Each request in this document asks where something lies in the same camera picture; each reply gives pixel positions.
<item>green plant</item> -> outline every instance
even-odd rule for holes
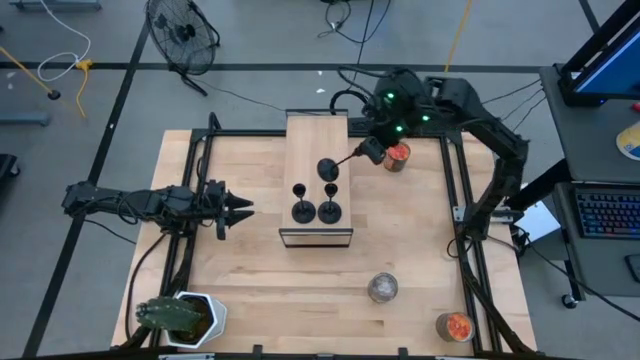
[[[136,308],[138,322],[150,329],[193,332],[202,316],[192,304],[164,296],[138,304]]]

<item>black fan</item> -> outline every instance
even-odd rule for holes
[[[148,0],[145,12],[151,38],[169,63],[169,71],[207,96],[187,75],[202,75],[211,68],[220,34],[192,0]]]

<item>fan grille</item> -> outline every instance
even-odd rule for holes
[[[185,74],[201,75],[215,58],[213,31],[191,0],[149,0],[147,27],[169,65]]]

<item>blue screen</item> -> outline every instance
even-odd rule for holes
[[[640,31],[584,79],[576,91],[640,96]]]

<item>white cable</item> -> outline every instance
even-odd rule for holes
[[[49,7],[47,6],[47,4],[44,3],[44,0],[40,0],[40,3],[42,3],[42,6],[44,7],[45,10],[47,10],[47,12],[49,13],[49,15],[51,15],[51,17],[53,18],[53,20],[55,20],[58,24],[64,26],[67,30],[74,32],[80,36],[82,36],[83,38],[85,38],[85,40],[87,40],[87,50],[85,50],[84,54],[82,54],[82,56],[78,56],[75,53],[72,52],[62,52],[60,54],[56,54],[53,55],[52,57],[46,59],[45,61],[41,62],[40,65],[38,65],[38,77],[40,78],[40,80],[45,81],[45,82],[51,82],[54,80],[58,80],[61,77],[65,76],[69,71],[71,71],[71,69],[73,69],[77,63],[79,63],[80,61],[84,60],[84,58],[87,56],[87,54],[89,53],[89,49],[91,49],[91,39],[89,39],[85,34],[72,29],[69,25],[63,23],[62,21],[60,21],[60,19],[58,19],[55,15],[53,15],[53,13],[51,12],[51,10],[49,10]],[[66,55],[71,55],[75,58],[75,61],[73,64],[71,64],[71,66],[69,66],[69,68],[65,71],[63,71],[62,73],[58,74],[58,76],[54,76],[50,79],[45,78],[44,76],[42,76],[42,74],[40,73],[42,71],[42,67],[48,63],[49,61],[60,57],[60,56],[66,56]]]

